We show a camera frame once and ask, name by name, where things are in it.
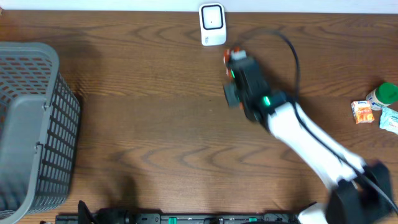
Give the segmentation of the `orange small snack packet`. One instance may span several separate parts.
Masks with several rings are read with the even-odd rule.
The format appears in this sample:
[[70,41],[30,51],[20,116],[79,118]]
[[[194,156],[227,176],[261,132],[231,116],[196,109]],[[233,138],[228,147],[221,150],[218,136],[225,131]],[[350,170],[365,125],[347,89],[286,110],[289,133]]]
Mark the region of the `orange small snack packet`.
[[353,101],[351,103],[351,110],[356,124],[372,123],[374,121],[369,101]]

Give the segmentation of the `teal white snack packet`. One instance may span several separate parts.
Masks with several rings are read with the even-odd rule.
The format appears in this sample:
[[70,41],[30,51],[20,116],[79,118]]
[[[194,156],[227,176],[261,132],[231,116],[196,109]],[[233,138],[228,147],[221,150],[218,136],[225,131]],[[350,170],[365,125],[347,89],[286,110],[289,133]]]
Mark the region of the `teal white snack packet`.
[[386,131],[398,134],[398,112],[390,108],[383,108],[379,127]]

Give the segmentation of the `green lid jar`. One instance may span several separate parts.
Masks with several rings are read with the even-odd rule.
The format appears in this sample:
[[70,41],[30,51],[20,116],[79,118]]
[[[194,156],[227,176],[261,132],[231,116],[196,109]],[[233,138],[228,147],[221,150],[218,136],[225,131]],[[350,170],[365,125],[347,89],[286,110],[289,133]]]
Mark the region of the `green lid jar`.
[[393,83],[383,83],[371,91],[366,100],[374,111],[382,110],[397,101],[397,85]]

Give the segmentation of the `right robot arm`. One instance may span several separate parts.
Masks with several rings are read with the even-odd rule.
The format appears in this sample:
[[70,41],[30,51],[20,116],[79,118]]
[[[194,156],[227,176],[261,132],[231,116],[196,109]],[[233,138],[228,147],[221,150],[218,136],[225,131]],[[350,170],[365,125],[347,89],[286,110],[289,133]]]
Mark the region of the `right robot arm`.
[[330,192],[326,204],[299,212],[300,223],[374,223],[397,211],[384,164],[367,164],[324,132],[286,92],[272,90],[256,59],[226,57],[224,64],[231,78],[223,87],[229,107],[241,106],[248,120],[296,152]]

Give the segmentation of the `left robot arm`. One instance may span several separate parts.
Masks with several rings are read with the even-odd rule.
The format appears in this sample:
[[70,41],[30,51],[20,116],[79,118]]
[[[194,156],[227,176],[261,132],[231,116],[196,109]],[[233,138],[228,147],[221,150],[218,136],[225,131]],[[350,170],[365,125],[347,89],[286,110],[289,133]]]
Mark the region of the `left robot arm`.
[[90,212],[84,201],[78,203],[78,224],[135,224],[134,215],[126,209],[101,208],[96,214]]

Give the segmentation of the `red Top chocolate bar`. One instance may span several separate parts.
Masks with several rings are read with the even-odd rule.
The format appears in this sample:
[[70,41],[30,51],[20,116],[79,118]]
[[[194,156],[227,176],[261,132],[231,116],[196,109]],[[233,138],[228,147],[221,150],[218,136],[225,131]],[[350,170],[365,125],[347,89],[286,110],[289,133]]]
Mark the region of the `red Top chocolate bar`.
[[223,55],[223,61],[224,61],[225,59],[226,59],[226,60],[229,60],[229,59],[230,59],[229,55],[230,55],[230,52],[231,52],[231,51],[239,51],[239,50],[243,50],[243,49],[240,49],[239,47],[235,47],[235,48],[232,48],[232,49],[227,49],[227,50],[225,50],[224,55]]

